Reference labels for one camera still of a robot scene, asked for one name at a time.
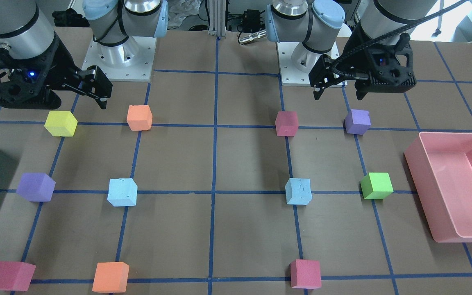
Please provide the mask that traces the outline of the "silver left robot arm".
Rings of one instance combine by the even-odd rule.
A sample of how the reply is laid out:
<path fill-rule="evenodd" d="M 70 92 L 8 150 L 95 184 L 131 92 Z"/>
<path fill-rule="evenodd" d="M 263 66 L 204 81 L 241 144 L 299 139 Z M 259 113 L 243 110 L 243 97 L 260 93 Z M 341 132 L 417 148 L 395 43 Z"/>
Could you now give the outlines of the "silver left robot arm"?
<path fill-rule="evenodd" d="M 355 82 L 356 98 L 370 92 L 403 93 L 416 86 L 410 32 L 434 0 L 370 0 L 342 54 L 330 51 L 345 18 L 334 0 L 273 0 L 265 9 L 271 42 L 297 43 L 293 62 L 308 73 L 313 97 L 341 82 Z"/>

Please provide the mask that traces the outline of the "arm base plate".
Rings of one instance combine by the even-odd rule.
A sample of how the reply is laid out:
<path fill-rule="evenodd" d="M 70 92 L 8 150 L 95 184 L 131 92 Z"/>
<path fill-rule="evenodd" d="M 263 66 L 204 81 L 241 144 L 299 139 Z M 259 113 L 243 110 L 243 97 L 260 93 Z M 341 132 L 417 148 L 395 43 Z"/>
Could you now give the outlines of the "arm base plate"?
<path fill-rule="evenodd" d="M 131 36 L 116 47 L 92 41 L 82 68 L 99 66 L 111 82 L 150 82 L 157 41 L 152 37 Z"/>
<path fill-rule="evenodd" d="M 309 73 L 322 54 L 311 52 L 301 42 L 277 43 L 282 84 L 311 86 Z"/>

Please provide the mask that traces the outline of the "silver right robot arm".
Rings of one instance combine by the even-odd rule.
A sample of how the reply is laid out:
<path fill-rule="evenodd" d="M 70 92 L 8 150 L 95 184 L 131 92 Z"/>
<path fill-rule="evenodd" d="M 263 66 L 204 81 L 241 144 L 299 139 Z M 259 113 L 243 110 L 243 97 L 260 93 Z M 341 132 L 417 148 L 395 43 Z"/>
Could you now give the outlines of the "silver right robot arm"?
<path fill-rule="evenodd" d="M 133 64 L 135 37 L 167 32 L 166 0 L 85 0 L 82 7 L 109 67 Z M 99 66 L 76 66 L 34 0 L 0 0 L 0 107 L 55 110 L 61 106 L 56 91 L 88 96 L 105 109 L 112 83 Z"/>

